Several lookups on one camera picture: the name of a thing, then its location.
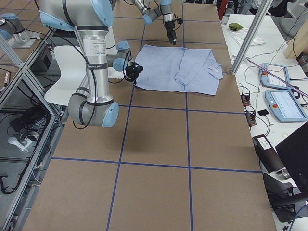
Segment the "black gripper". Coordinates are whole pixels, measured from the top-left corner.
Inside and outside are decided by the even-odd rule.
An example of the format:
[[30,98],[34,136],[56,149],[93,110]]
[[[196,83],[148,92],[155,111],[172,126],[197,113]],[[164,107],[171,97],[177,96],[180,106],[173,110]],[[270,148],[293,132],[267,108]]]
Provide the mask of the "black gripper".
[[128,82],[136,82],[139,75],[139,65],[136,62],[132,62],[132,65],[127,66],[125,71],[125,80]]
[[177,44],[176,32],[175,32],[175,23],[173,20],[165,21],[165,28],[167,31],[167,36],[169,38],[169,42],[173,45]]

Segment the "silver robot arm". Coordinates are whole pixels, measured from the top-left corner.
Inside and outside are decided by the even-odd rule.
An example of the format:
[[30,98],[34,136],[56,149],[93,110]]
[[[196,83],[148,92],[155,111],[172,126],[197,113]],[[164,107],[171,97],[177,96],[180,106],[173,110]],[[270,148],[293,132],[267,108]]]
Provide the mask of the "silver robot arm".
[[133,61],[126,41],[117,45],[117,54],[108,55],[106,35],[114,22],[108,0],[42,0],[40,18],[44,25],[73,31],[86,62],[83,79],[68,103],[74,125],[111,127],[118,117],[119,105],[109,91],[108,68],[119,71],[126,81],[136,83],[143,67]]
[[142,18],[146,25],[150,25],[159,17],[163,19],[163,26],[167,31],[167,37],[169,43],[176,45],[177,35],[175,22],[179,25],[182,24],[182,18],[176,16],[173,12],[172,1],[170,0],[161,0],[160,3],[154,0],[156,7],[151,8],[148,3],[145,3],[144,0],[128,0],[124,1],[126,4],[136,6],[142,14]]

